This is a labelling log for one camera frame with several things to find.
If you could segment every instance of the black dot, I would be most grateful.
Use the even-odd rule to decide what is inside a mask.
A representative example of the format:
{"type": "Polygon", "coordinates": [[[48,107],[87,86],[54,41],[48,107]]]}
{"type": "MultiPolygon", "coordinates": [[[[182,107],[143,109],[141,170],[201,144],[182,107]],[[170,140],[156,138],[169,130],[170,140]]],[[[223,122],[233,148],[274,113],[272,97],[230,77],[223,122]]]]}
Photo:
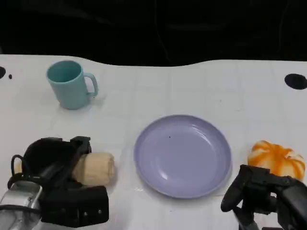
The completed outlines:
{"type": "Polygon", "coordinates": [[[303,90],[307,88],[307,79],[300,74],[290,73],[284,78],[284,81],[292,89],[303,90]]]}
{"type": "Polygon", "coordinates": [[[3,76],[5,75],[6,71],[5,68],[0,66],[0,79],[3,78],[3,76]]]}

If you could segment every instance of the table surface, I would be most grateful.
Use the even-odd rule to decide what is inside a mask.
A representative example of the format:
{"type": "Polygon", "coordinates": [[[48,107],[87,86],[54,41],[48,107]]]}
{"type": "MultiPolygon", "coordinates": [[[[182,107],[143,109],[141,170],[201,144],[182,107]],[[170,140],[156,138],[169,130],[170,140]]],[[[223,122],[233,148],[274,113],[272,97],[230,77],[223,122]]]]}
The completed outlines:
{"type": "MultiPolygon", "coordinates": [[[[224,133],[233,154],[229,182],[258,140],[291,147],[307,159],[307,90],[294,90],[284,82],[289,73],[307,76],[304,62],[216,60],[161,68],[111,66],[78,57],[0,55],[0,66],[7,70],[0,80],[0,195],[6,191],[12,155],[23,155],[40,138],[89,136],[94,152],[115,156],[118,175],[107,188],[110,221],[86,230],[237,229],[233,214],[220,210],[227,186],[204,198],[175,200],[137,176],[135,140],[150,122],[165,115],[194,115],[224,133]],[[59,107],[46,80],[47,68],[65,59],[94,74],[100,88],[80,110],[59,107]]],[[[256,221],[259,226],[278,226],[275,214],[256,216],[256,221]]]]}

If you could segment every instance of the teal mug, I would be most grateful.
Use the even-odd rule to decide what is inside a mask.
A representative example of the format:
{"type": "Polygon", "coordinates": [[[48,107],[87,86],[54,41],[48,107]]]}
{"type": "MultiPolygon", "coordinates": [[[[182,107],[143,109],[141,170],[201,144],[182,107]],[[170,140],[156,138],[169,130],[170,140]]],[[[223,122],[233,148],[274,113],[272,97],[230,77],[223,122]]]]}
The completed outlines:
{"type": "Polygon", "coordinates": [[[96,78],[84,73],[81,65],[75,61],[60,61],[49,67],[47,79],[59,104],[66,109],[79,109],[89,104],[90,98],[98,94],[96,78]],[[85,77],[92,80],[94,92],[88,92],[85,77]]]}

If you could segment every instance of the purple plate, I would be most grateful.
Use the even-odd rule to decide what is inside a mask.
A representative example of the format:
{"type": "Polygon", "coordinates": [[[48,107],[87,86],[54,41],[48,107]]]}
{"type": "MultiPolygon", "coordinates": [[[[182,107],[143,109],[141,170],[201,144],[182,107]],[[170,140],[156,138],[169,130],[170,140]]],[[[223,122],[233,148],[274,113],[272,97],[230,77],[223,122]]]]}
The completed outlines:
{"type": "Polygon", "coordinates": [[[152,188],[175,198],[197,198],[228,180],[231,151],[223,134],[210,123],[172,115],[151,123],[138,137],[134,161],[152,188]]]}

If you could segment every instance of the bread roll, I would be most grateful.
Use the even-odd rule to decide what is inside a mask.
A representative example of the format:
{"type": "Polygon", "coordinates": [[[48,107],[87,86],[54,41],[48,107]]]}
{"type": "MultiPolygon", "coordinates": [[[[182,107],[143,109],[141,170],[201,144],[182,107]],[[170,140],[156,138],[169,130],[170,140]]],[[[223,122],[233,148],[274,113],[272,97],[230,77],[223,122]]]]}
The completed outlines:
{"type": "Polygon", "coordinates": [[[305,174],[305,161],[301,155],[265,140],[253,146],[248,165],[270,169],[277,176],[291,176],[298,180],[303,180],[305,174]]]}
{"type": "Polygon", "coordinates": [[[106,185],[115,173],[114,157],[110,153],[90,153],[82,155],[72,176],[88,186],[106,185]]]}

